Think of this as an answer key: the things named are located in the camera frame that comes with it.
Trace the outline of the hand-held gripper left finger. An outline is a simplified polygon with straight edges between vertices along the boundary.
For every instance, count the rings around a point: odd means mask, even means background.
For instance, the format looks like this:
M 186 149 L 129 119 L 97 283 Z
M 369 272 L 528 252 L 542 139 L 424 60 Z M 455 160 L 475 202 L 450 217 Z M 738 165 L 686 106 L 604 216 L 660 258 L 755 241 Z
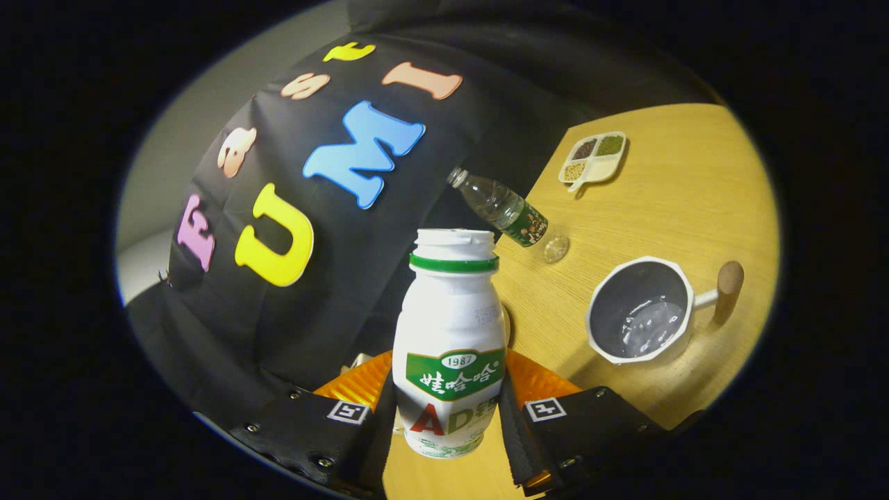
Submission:
M 337 496 L 383 497 L 396 419 L 392 352 L 314 392 L 293 389 L 228 434 L 275 469 Z

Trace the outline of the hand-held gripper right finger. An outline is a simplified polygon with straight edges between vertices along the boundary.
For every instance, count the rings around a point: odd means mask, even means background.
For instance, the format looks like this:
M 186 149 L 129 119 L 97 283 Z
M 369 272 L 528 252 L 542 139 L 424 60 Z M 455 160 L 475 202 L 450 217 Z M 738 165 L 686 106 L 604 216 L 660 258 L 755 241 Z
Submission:
M 574 494 L 669 436 L 609 387 L 581 389 L 514 349 L 505 364 L 499 421 L 525 496 Z

